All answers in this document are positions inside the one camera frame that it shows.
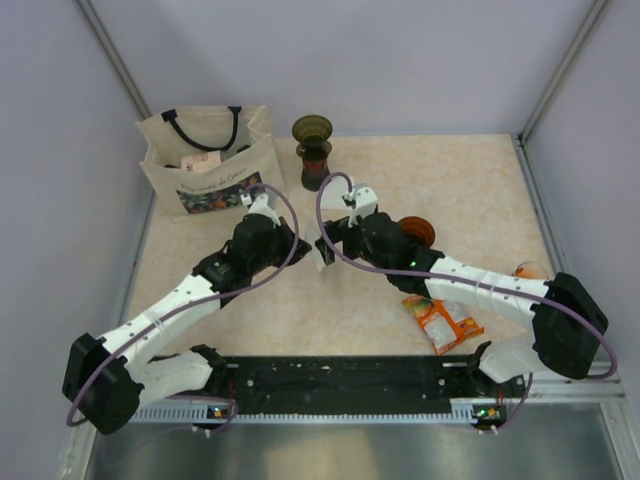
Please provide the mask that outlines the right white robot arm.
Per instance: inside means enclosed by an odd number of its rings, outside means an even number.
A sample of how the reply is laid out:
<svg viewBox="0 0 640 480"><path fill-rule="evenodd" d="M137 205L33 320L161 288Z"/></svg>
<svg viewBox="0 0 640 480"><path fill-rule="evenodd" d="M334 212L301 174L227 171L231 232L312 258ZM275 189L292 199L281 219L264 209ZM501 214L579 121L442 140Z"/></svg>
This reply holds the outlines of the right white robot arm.
<svg viewBox="0 0 640 480"><path fill-rule="evenodd" d="M425 223L393 221L373 213L351 224L348 218L312 222L306 232L319 267L349 259L370 272L382 272L400 291L432 300L475 306L508 318L524 333L481 347L466 380L487 396L503 382L544 370L582 380L609 321L574 276L528 279L461 263L431 246Z"/></svg>

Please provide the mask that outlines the olive green coffee dripper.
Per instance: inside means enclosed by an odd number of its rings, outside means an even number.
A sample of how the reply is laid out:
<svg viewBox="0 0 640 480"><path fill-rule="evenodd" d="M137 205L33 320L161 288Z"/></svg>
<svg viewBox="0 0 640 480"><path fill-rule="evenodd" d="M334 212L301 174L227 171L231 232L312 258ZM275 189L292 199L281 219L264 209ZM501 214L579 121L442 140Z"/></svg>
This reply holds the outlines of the olive green coffee dripper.
<svg viewBox="0 0 640 480"><path fill-rule="evenodd" d="M331 153L329 138L333 133L332 123L321 115L306 115L292 126L293 138L298 143L296 153L304 160L326 159Z"/></svg>

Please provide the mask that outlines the white paper coffee filters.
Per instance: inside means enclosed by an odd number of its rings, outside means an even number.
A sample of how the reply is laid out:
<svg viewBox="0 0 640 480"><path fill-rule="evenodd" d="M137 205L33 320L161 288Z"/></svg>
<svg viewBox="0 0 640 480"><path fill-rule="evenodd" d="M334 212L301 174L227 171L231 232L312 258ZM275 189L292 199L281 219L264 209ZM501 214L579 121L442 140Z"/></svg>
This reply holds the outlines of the white paper coffee filters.
<svg viewBox="0 0 640 480"><path fill-rule="evenodd" d="M350 212L353 207L349 206L343 196L348 193L348 182L342 176L330 178L322 192L318 192L321 211Z"/></svg>

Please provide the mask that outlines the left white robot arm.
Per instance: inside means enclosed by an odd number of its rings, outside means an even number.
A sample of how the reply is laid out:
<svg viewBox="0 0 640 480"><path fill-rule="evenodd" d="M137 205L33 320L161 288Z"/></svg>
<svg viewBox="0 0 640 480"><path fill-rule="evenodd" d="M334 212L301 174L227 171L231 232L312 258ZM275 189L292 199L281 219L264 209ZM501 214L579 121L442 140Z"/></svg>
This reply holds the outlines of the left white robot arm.
<svg viewBox="0 0 640 480"><path fill-rule="evenodd" d="M99 337L85 333L71 345L62 393L71 407L69 427L90 423L108 435L141 408L185 391L216 396L227 374L218 354L197 346L158 358L189 327L258 288L254 277L278 275L309 250L297 219L249 213L224 247L202 259L164 298Z"/></svg>

